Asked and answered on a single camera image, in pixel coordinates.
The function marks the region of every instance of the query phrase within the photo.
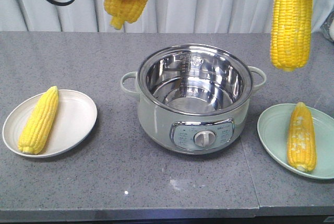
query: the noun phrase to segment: plate rim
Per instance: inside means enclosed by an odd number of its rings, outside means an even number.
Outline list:
[[[260,114],[258,121],[257,121],[257,133],[258,133],[258,137],[260,139],[261,144],[263,145],[264,149],[266,150],[266,152],[272,157],[272,159],[274,159],[279,165],[281,165],[282,167],[286,168],[287,170],[290,170],[291,172],[294,172],[300,176],[304,176],[307,178],[311,178],[311,179],[318,179],[318,180],[331,180],[334,179],[334,175],[332,176],[317,176],[317,175],[312,175],[312,174],[308,174],[308,173],[304,173],[302,171],[299,171],[296,168],[293,168],[292,166],[288,165],[287,163],[285,163],[284,161],[282,161],[281,159],[279,159],[268,147],[267,145],[264,143],[263,137],[260,134],[260,120],[262,117],[264,117],[263,115],[265,115],[266,113],[268,113],[269,110],[275,108],[275,107],[284,107],[284,106],[292,106],[292,105],[296,105],[296,103],[281,103],[281,104],[275,104],[272,105],[268,108],[266,108],[265,110],[263,110],[263,112]],[[316,111],[317,113],[330,118],[333,122],[334,122],[334,118],[331,117],[330,115],[316,109],[316,108],[312,108],[307,106],[309,109]]]
[[[98,110],[97,110],[97,106],[95,104],[95,102],[93,101],[93,99],[91,97],[89,97],[87,94],[83,93],[83,92],[80,92],[80,91],[77,91],[77,90],[72,90],[72,89],[59,89],[58,92],[73,92],[73,93],[78,93],[80,94],[81,96],[84,96],[86,97],[93,105],[93,107],[91,107],[94,111],[94,118],[92,120],[92,127],[89,129],[89,131],[87,131],[86,135],[78,142],[74,143],[73,145],[65,148],[65,149],[62,149],[60,151],[57,151],[57,152],[53,152],[53,153],[50,153],[50,154],[40,154],[40,155],[29,155],[29,154],[23,154],[19,151],[16,151],[14,150],[10,145],[9,143],[7,143],[6,139],[5,139],[5,128],[6,128],[6,125],[7,125],[7,122],[8,120],[11,118],[11,116],[14,114],[14,112],[16,110],[18,110],[21,106],[23,106],[25,103],[27,103],[28,101],[30,100],[33,100],[34,98],[38,97],[38,96],[42,96],[42,94],[44,94],[45,92],[42,92],[42,93],[39,93],[37,95],[34,95],[28,99],[26,99],[25,101],[21,102],[20,104],[18,104],[7,116],[4,124],[3,124],[3,127],[2,127],[2,139],[3,139],[3,142],[5,143],[6,147],[11,150],[12,152],[20,155],[20,156],[24,156],[24,157],[28,157],[28,158],[49,158],[49,157],[54,157],[54,156],[57,156],[57,155],[60,155],[60,154],[63,154],[69,150],[71,150],[72,148],[76,147],[78,144],[80,144],[88,135],[89,133],[91,132],[91,130],[93,129],[94,125],[95,125],[95,122],[97,120],[97,117],[98,117]]]

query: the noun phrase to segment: gray countertop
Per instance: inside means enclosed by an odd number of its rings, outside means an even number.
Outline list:
[[[187,156],[154,143],[137,102],[120,89],[151,53],[180,43],[231,52],[268,76],[229,148]],[[61,155],[31,159],[0,142],[0,221],[334,215],[334,180],[308,179],[275,162],[257,134],[266,108],[304,101],[334,116],[334,45],[312,34],[306,67],[274,68],[269,34],[0,32],[0,124],[24,100],[57,85],[97,105],[88,137]]]

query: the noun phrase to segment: corn on the cob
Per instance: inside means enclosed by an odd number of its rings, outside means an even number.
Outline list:
[[[274,0],[271,62],[291,72],[306,65],[311,44],[313,0]]]
[[[49,88],[38,100],[19,137],[24,154],[37,155],[46,144],[58,108],[58,88]]]
[[[104,10],[113,16],[110,24],[120,30],[125,21],[133,23],[138,20],[147,0],[104,0]]]
[[[288,163],[302,171],[311,172],[317,163],[315,132],[310,110],[298,102],[290,119],[288,134]]]

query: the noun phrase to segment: plate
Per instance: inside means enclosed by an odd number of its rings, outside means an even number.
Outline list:
[[[290,117],[295,104],[277,104],[267,108],[259,117],[257,131],[265,150],[286,169],[313,179],[334,178],[334,119],[310,108],[316,137],[317,166],[310,173],[288,165],[287,137]]]
[[[74,90],[59,90],[58,109],[45,147],[38,155],[23,154],[18,148],[19,136],[28,117],[43,93],[18,105],[7,117],[2,131],[6,146],[18,155],[46,158],[62,154],[78,145],[90,133],[98,111],[86,94]]]

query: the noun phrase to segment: light green plate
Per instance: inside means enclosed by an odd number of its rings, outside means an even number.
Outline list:
[[[327,180],[334,178],[334,119],[310,108],[316,138],[317,166],[310,173],[288,165],[287,136],[295,104],[277,104],[267,108],[259,117],[257,131],[265,150],[286,169],[301,176]]]

